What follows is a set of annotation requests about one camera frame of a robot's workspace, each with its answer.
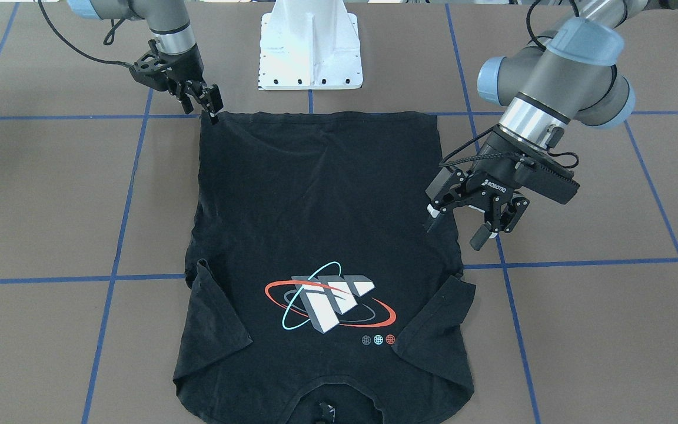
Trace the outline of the black printed t-shirt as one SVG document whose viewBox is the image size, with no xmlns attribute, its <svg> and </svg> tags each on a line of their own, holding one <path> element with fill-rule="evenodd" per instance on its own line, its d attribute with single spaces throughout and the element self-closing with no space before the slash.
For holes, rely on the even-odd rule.
<svg viewBox="0 0 678 424">
<path fill-rule="evenodd" d="M 437 118 L 229 114 L 200 124 L 173 383 L 207 423 L 440 423 L 473 396 Z"/>
</svg>

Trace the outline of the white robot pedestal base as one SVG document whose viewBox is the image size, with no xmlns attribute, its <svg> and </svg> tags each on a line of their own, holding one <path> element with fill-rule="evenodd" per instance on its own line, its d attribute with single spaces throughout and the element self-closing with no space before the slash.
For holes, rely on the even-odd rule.
<svg viewBox="0 0 678 424">
<path fill-rule="evenodd" d="M 358 19 L 343 1 L 276 1 L 261 18 L 258 89 L 363 86 Z"/>
</svg>

